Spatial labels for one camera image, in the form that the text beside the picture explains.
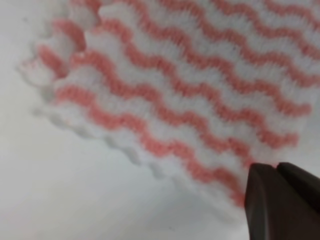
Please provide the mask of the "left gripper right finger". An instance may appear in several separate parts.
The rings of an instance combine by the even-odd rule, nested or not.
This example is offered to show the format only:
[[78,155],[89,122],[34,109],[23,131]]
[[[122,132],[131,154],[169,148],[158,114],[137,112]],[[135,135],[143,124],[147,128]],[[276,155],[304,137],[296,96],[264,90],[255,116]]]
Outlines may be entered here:
[[289,162],[279,163],[276,170],[315,212],[320,212],[318,177]]

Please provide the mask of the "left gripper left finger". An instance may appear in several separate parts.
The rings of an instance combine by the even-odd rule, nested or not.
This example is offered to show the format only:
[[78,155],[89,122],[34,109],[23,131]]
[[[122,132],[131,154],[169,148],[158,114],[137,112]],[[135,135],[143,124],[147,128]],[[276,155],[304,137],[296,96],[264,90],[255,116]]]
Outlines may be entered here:
[[249,168],[245,214],[251,240],[318,240],[320,212],[315,212],[277,167],[254,163]]

